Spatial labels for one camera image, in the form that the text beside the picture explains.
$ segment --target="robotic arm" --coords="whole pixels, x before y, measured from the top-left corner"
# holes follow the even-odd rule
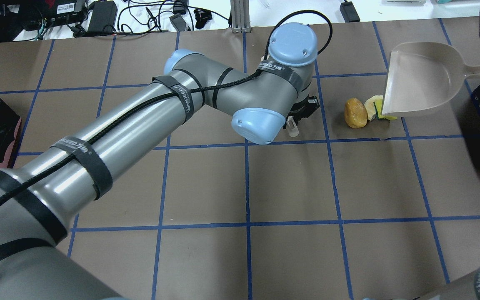
[[[312,114],[319,107],[308,100],[318,55],[314,32],[287,23],[268,45],[267,59],[250,76],[179,49],[165,75],[125,103],[24,167],[0,170],[0,299],[118,296],[53,246],[81,209],[203,105],[231,115],[234,130],[257,144],[270,144],[287,117]]]

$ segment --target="shovel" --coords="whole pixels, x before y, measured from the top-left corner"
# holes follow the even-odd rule
[[[382,114],[432,114],[459,92],[480,66],[467,66],[457,49],[439,42],[404,42],[391,53]]]

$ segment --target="sticker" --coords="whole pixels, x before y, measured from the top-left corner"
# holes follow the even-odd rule
[[[74,3],[61,4],[61,5],[57,6],[57,15],[59,13],[73,12],[74,7],[75,7]]]

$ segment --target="blue joint cap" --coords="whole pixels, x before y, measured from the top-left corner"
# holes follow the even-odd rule
[[[318,56],[318,39],[314,31],[300,23],[286,23],[270,37],[269,54],[277,62],[290,67],[313,63]]]
[[[239,135],[259,145],[268,145],[284,125],[282,114],[265,108],[243,108],[232,115],[231,126]]]
[[[199,52],[197,53],[195,51],[188,50],[188,49],[175,50],[170,56],[170,58],[168,58],[168,60],[166,61],[166,64],[164,65],[164,74],[168,74],[169,72],[171,72],[171,70],[173,70],[173,67],[179,62],[179,60],[181,60],[183,57],[190,54],[203,55],[202,53],[199,53]]]

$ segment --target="yellow potato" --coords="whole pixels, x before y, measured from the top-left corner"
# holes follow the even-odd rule
[[[343,110],[345,123],[351,128],[360,128],[366,126],[368,122],[368,112],[362,102],[353,97],[345,102]]]

